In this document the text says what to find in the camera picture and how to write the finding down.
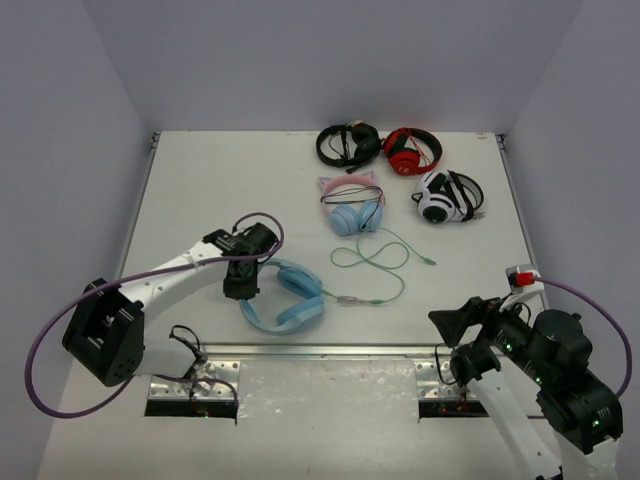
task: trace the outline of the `cat ear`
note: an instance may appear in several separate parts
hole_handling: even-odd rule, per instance
[[[376,174],[374,173],[373,170],[369,170],[368,172],[361,173],[360,175],[362,175],[363,177],[369,177],[374,182],[377,180]]]
[[[318,177],[318,185],[320,185],[320,188],[324,188],[324,186],[331,180],[332,179],[329,177]]]

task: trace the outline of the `black headphones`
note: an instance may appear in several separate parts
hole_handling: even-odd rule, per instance
[[[353,153],[353,157],[350,156],[349,145],[347,144],[347,133],[351,133],[351,138],[356,143],[356,151]],[[331,145],[331,140],[338,135],[340,135],[340,139],[342,140],[343,153],[340,153]],[[340,158],[328,157],[322,151],[322,144],[329,137],[331,137],[329,139],[329,147],[336,152]],[[381,144],[378,130],[366,123],[357,123],[353,126],[332,125],[331,127],[325,128],[320,132],[320,135],[318,135],[316,139],[316,153],[322,163],[330,167],[349,167],[346,170],[347,173],[353,173],[378,156]]]

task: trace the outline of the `headphone ear cup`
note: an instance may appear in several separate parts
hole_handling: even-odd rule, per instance
[[[338,205],[329,213],[329,224],[338,235],[351,235],[360,230],[360,216],[350,205]]]
[[[383,207],[377,201],[367,200],[360,208],[360,230],[373,231],[377,230],[382,221]]]
[[[400,132],[398,132],[398,131],[391,132],[387,136],[387,138],[384,139],[384,142],[382,142],[382,151],[387,156],[387,158],[389,158],[389,151],[395,145],[396,140],[398,139],[398,134],[399,133]]]
[[[429,223],[444,223],[455,214],[451,199],[445,194],[424,195],[418,203],[418,212]]]
[[[420,165],[420,155],[415,150],[401,148],[389,158],[389,163],[399,175],[414,175]]]
[[[447,183],[447,176],[444,173],[436,173],[436,176],[429,182],[427,188],[430,192],[436,193]]]
[[[380,139],[378,137],[367,137],[358,143],[353,158],[373,158],[380,153]]]
[[[378,130],[367,123],[359,123],[351,127],[351,138],[353,138],[353,141],[356,142],[356,144],[360,144],[368,138],[373,138],[380,142]]]
[[[313,297],[298,305],[287,308],[278,315],[276,322],[281,327],[287,325],[287,333],[293,333],[323,313],[324,300],[322,297]]]
[[[302,298],[309,299],[322,295],[322,287],[318,281],[296,268],[281,268],[278,271],[278,281],[284,288]]]

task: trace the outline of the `red component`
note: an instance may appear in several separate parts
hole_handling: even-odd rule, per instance
[[[394,153],[393,155],[389,156],[391,149],[393,148],[395,143],[398,141],[398,137],[400,136],[401,133],[408,137],[408,140],[410,140],[411,143],[413,144],[415,151],[412,150],[411,148],[403,147],[403,148],[400,148],[398,151],[396,151],[396,153]],[[425,153],[422,151],[422,149],[416,142],[414,138],[414,132],[411,128],[400,128],[398,130],[391,132],[389,136],[385,139],[384,143],[382,144],[382,150],[384,151],[384,154],[389,159],[389,163],[391,164],[391,167],[393,168],[393,170],[398,175],[403,175],[403,176],[422,175],[424,173],[430,172],[431,170],[436,168],[436,166],[438,165],[438,161],[440,160],[439,156],[436,157],[436,159],[433,162],[429,160],[429,157],[425,155]],[[422,159],[424,159],[426,164],[424,166],[420,166],[420,162]]]
[[[535,280],[533,279],[533,272],[516,273],[516,285],[518,287],[526,287],[527,285],[533,285]]]

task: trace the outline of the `cable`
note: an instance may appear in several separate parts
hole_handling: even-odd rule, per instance
[[[382,200],[382,196],[380,196],[375,202],[376,202],[376,208],[373,209],[373,212],[371,212],[369,214],[369,216],[366,218],[366,220],[364,222],[362,222],[362,229],[366,230],[368,228],[369,222],[371,221],[371,219],[373,218],[373,216],[376,214],[376,212],[378,210],[380,210],[380,202]]]
[[[392,275],[393,277],[397,278],[398,281],[400,282],[400,291],[394,295],[391,298],[388,298],[386,300],[383,299],[379,299],[379,298],[374,298],[372,300],[364,300],[364,301],[357,301],[358,299],[355,299],[355,297],[346,297],[346,296],[341,296],[341,295],[334,295],[333,293],[327,291],[327,290],[323,290],[322,292],[330,297],[333,297],[335,299],[337,299],[338,301],[342,300],[342,303],[365,303],[365,304],[371,304],[371,305],[382,305],[384,303],[389,303],[392,302],[393,300],[397,299],[398,297],[400,297],[400,295],[402,295],[402,293],[404,292],[405,288],[406,288],[406,284],[404,279],[398,275],[397,273],[395,273],[393,270],[398,270],[399,268],[402,268],[406,265],[406,263],[409,261],[409,258],[411,257],[411,254],[409,253],[409,251],[415,253],[418,257],[420,257],[427,265],[435,265],[436,262],[434,262],[433,260],[431,260],[428,257],[422,256],[420,255],[409,243],[407,243],[402,237],[400,237],[397,233],[389,230],[388,228],[378,228],[378,230],[383,230],[385,232],[390,233],[391,235],[393,235],[394,237],[396,237],[398,240],[400,240],[399,242],[389,242],[389,243],[385,243],[382,247],[380,247],[375,253],[373,253],[372,255],[365,255],[362,253],[362,250],[360,248],[360,241],[362,240],[362,238],[365,236],[366,233],[370,233],[370,232],[362,232],[360,233],[360,235],[358,236],[358,240],[356,241],[356,248],[355,250],[352,248],[348,248],[348,247],[338,247],[335,248],[332,252],[331,255],[329,257],[329,259],[331,260],[331,263],[333,265],[335,265],[336,267],[339,268],[352,268],[355,267],[356,265],[360,265],[362,263],[366,263],[368,265],[371,265],[374,268],[377,268],[378,270],[381,270],[385,273],[388,273],[389,275]],[[393,245],[399,245],[400,247],[402,247],[402,249],[404,250],[405,253],[405,258],[402,262],[400,262],[397,265],[383,265],[381,263],[378,263],[376,261],[374,261],[373,259],[375,257],[377,257],[378,255],[380,255],[384,250],[386,250],[387,248],[393,246]],[[352,262],[352,263],[346,263],[346,264],[341,264],[338,263],[335,260],[335,255],[339,252],[348,252],[350,254],[353,254],[357,257],[357,260]]]
[[[528,318],[527,318],[527,325],[529,325],[529,323],[531,323],[531,307],[529,305],[527,305],[526,303],[522,303],[522,302],[517,302],[514,303],[513,306],[515,307],[516,305],[520,305],[521,307],[524,307],[524,309],[527,311],[528,313]]]
[[[340,158],[344,158],[344,153],[340,153],[339,151],[337,151],[337,150],[335,149],[335,147],[333,146],[333,144],[331,143],[331,141],[332,141],[334,138],[336,138],[338,135],[339,135],[339,134],[338,134],[338,133],[336,133],[335,135],[331,135],[331,137],[329,137],[329,148],[330,148],[331,150],[333,150],[334,152],[336,152]]]
[[[336,200],[336,201],[326,200],[327,198],[346,197],[349,195],[355,195],[356,193],[369,192],[369,191],[376,192],[377,195],[374,198],[364,198],[362,200]],[[325,205],[349,205],[352,203],[364,203],[368,200],[379,201],[382,197],[383,197],[382,189],[374,185],[371,187],[351,187],[351,188],[346,188],[344,190],[340,190],[339,192],[328,193],[320,197],[320,202],[324,203]]]
[[[85,410],[79,410],[77,412],[60,412],[60,411],[55,410],[55,409],[53,409],[53,408],[51,408],[51,407],[49,407],[49,406],[44,404],[44,402],[40,399],[40,397],[38,397],[38,394],[37,394],[37,392],[35,390],[35,386],[33,384],[33,364],[34,364],[34,360],[35,360],[35,357],[36,357],[36,353],[38,352],[38,348],[40,348],[40,345],[42,344],[42,341],[44,340],[46,335],[51,331],[51,329],[54,327],[54,325],[56,325],[62,319],[62,317],[64,317],[64,315],[67,312],[69,312],[72,308],[74,308],[75,306],[79,305],[80,303],[82,303],[83,301],[85,301],[86,299],[90,298],[91,296],[95,295],[98,292],[103,292],[105,290],[110,290],[110,289],[113,289],[113,288],[119,288],[122,284],[133,282],[135,280],[140,280],[140,279],[143,279],[143,278],[153,277],[153,276],[156,276],[156,275],[165,275],[167,273],[182,272],[182,271],[185,271],[185,270],[190,270],[192,268],[196,268],[197,266],[209,265],[211,263],[217,263],[217,262],[240,262],[240,261],[246,261],[246,260],[258,260],[260,258],[267,257],[269,255],[275,254],[278,250],[280,250],[280,248],[282,248],[282,244],[284,243],[284,228],[282,227],[282,224],[278,221],[278,219],[276,219],[274,216],[272,216],[272,215],[270,215],[268,213],[254,212],[254,213],[250,213],[250,214],[245,215],[245,216],[241,217],[240,219],[238,219],[234,223],[233,228],[237,229],[237,226],[238,226],[238,224],[240,224],[240,222],[242,222],[243,220],[246,220],[247,218],[251,218],[251,217],[266,217],[266,218],[270,219],[273,223],[275,223],[276,226],[278,227],[278,230],[279,230],[279,233],[280,233],[280,239],[274,245],[274,247],[271,250],[269,250],[268,252],[265,252],[265,253],[262,253],[262,254],[259,254],[259,255],[206,258],[204,260],[200,260],[200,261],[197,261],[197,262],[194,262],[194,263],[189,263],[189,264],[186,264],[186,265],[179,265],[179,266],[176,266],[176,267],[162,268],[162,269],[158,269],[158,270],[153,270],[151,272],[136,273],[134,275],[129,275],[129,276],[124,277],[124,278],[112,280],[112,281],[107,282],[107,283],[105,283],[103,285],[100,285],[99,287],[96,287],[96,288],[94,288],[92,290],[89,290],[88,292],[85,292],[84,294],[82,294],[78,298],[76,298],[75,300],[73,300],[70,303],[68,303],[67,305],[65,305],[60,311],[58,311],[44,325],[44,327],[42,327],[42,330],[40,330],[38,335],[36,335],[36,338],[33,341],[33,344],[31,345],[31,348],[29,349],[29,353],[27,354],[27,360],[26,360],[25,367],[24,367],[24,384],[25,384],[25,388],[27,390],[27,395],[29,396],[29,399],[33,402],[33,404],[36,406],[36,408],[38,410],[40,410],[41,412],[45,413],[46,415],[49,415],[49,416],[55,417],[55,418],[67,419],[67,418],[84,417],[86,415],[89,415],[91,413],[94,413],[94,412],[100,410],[101,408],[105,407],[106,405],[111,403],[113,400],[115,400],[115,398],[118,397],[118,395],[120,395],[124,391],[124,389],[127,387],[127,385],[129,385],[129,383],[133,379],[133,377],[132,377],[132,378],[126,380],[125,383],[123,383],[120,387],[118,387],[118,389],[111,396],[107,397],[105,400],[103,400],[102,402],[98,403],[97,405],[94,405],[93,407],[87,408]]]
[[[629,383],[631,383],[631,375],[633,373],[633,352],[631,350],[631,342],[629,341],[627,334],[624,332],[620,324],[613,318],[613,316],[611,316],[609,312],[607,312],[604,309],[604,307],[602,307],[598,302],[596,302],[594,299],[592,299],[588,295],[582,293],[581,291],[565,283],[557,282],[555,280],[550,280],[544,277],[534,276],[533,280],[535,280],[536,282],[542,282],[548,285],[553,285],[554,287],[560,288],[584,300],[593,308],[595,308],[604,318],[606,318],[607,321],[611,324],[611,326],[615,329],[615,331],[620,336],[620,339],[622,340],[622,344],[624,345],[624,354],[625,354],[625,361],[626,361],[624,380],[622,381],[622,385],[616,392],[616,395],[618,396],[618,398],[621,397],[624,394],[624,392],[627,391],[627,388],[629,387]]]
[[[198,338],[198,335],[196,335],[196,332],[191,330],[191,328],[187,327],[186,325],[174,325],[173,327],[171,327],[171,333],[169,333],[169,338],[175,338],[179,342],[191,343],[186,338],[175,335],[173,332],[176,328],[181,328],[182,330],[186,330],[191,335],[193,335],[193,338],[196,340],[196,347],[198,348],[198,350],[202,350],[202,344],[200,343],[200,338]]]
[[[442,376],[442,368],[440,367],[440,356],[438,355],[438,347],[445,345],[444,343],[439,343],[436,345],[436,348],[434,350],[434,356],[436,359],[436,371],[438,372],[438,378],[440,379],[440,382],[443,385],[446,385],[447,387],[450,387],[451,385],[455,385],[457,382],[455,381],[455,379],[453,380],[453,382],[445,382],[444,381],[444,377]]]
[[[420,148],[418,143],[415,141],[415,139],[413,138],[413,134],[411,133],[411,129],[410,128],[401,128],[400,131],[405,133],[409,137],[409,140],[411,140],[411,143],[413,143],[413,147],[418,151],[418,154],[420,155],[420,158],[424,158],[425,163],[427,165],[431,165],[433,162],[431,161],[431,159],[429,157],[427,157],[425,155],[425,153],[422,151],[422,149]]]

